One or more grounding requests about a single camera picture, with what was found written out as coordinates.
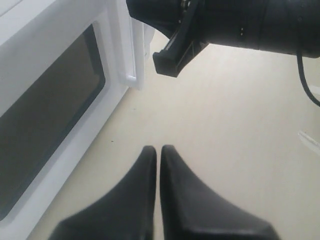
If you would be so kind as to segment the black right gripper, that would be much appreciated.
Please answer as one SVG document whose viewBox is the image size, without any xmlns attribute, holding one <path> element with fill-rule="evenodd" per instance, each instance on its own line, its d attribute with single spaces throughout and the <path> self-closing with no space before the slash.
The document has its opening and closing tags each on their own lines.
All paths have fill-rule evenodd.
<svg viewBox="0 0 320 240">
<path fill-rule="evenodd" d="M 152 55 L 157 74 L 177 77 L 207 45 L 258 45 L 263 0 L 128 0 L 129 15 L 164 34 Z"/>
</svg>

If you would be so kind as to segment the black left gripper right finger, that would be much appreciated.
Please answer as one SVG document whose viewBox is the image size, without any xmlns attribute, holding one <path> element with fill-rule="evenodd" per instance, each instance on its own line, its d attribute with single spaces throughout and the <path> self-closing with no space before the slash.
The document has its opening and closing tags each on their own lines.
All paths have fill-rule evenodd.
<svg viewBox="0 0 320 240">
<path fill-rule="evenodd" d="M 164 145 L 160 203 L 166 240 L 278 240 L 274 227 L 208 187 L 176 148 Z"/>
</svg>

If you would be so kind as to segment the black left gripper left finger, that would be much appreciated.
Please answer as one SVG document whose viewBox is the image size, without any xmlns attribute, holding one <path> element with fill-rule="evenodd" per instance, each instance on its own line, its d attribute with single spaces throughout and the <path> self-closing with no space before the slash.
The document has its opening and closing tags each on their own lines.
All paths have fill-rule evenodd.
<svg viewBox="0 0 320 240">
<path fill-rule="evenodd" d="M 106 195 L 62 220 L 53 240 L 152 240 L 157 153 L 144 146 L 127 174 Z"/>
</svg>

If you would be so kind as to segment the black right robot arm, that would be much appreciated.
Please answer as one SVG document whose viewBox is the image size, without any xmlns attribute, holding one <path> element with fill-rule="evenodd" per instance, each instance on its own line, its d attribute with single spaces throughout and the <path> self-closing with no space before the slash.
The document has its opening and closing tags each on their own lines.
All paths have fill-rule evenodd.
<svg viewBox="0 0 320 240">
<path fill-rule="evenodd" d="M 210 44 L 320 56 L 317 0 L 129 0 L 129 15 L 168 39 L 153 54 L 158 74 L 177 77 Z"/>
</svg>

